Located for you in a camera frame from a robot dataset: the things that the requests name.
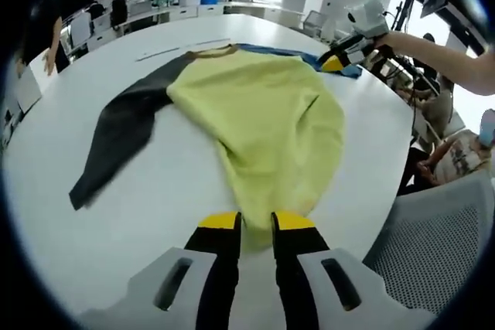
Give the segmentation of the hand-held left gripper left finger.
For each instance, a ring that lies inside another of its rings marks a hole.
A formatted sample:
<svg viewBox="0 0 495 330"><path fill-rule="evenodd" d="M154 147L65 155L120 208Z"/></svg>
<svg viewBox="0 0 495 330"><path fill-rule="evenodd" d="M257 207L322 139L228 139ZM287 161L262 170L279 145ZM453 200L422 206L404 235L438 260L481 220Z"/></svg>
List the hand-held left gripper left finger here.
<svg viewBox="0 0 495 330"><path fill-rule="evenodd" d="M173 247L128 285L130 329L226 329L239 281L239 212L202 220L183 248Z"/></svg>

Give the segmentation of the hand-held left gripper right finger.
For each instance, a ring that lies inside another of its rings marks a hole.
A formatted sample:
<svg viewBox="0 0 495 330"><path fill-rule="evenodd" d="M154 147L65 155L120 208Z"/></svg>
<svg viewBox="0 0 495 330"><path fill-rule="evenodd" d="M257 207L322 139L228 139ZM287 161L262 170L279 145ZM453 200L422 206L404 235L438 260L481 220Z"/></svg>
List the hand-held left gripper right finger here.
<svg viewBox="0 0 495 330"><path fill-rule="evenodd" d="M342 249L330 249L297 213L271 215L276 282L289 329L387 329L384 282Z"/></svg>

